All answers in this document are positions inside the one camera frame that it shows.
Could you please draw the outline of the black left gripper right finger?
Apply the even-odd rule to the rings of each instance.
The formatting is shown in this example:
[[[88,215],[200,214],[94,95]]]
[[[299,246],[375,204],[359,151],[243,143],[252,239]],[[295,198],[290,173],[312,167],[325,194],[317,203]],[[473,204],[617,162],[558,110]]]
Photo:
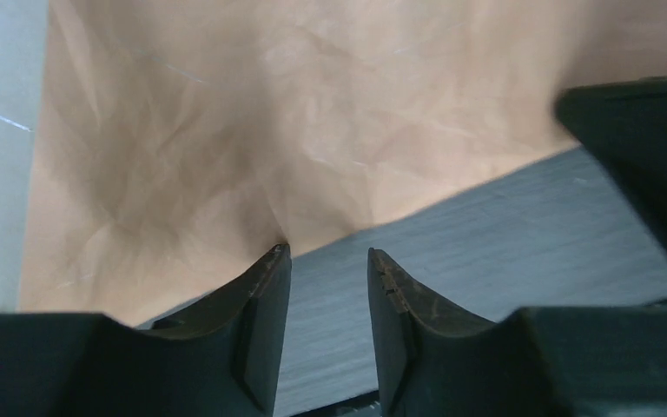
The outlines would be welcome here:
[[[667,305],[478,316],[370,249],[385,416],[667,416]]]

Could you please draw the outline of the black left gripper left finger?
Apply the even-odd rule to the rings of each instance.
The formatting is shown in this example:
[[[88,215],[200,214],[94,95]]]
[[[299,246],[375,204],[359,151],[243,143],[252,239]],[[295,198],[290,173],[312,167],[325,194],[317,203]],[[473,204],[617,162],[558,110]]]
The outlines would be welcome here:
[[[137,329],[97,313],[0,314],[0,416],[269,416],[291,281],[286,244]]]

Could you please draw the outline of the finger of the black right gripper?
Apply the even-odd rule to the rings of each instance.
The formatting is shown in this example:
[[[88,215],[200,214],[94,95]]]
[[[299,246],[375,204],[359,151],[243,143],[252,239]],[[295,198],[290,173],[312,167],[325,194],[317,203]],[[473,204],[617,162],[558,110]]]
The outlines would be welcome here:
[[[610,175],[667,253],[667,76],[567,89],[554,116]]]

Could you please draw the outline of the peach wrapping paper sheet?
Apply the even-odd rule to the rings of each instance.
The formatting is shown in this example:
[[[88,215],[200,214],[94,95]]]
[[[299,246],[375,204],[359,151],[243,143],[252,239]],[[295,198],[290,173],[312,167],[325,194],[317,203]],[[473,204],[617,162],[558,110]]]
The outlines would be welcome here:
[[[667,1],[52,1],[18,307],[131,325],[575,141]]]

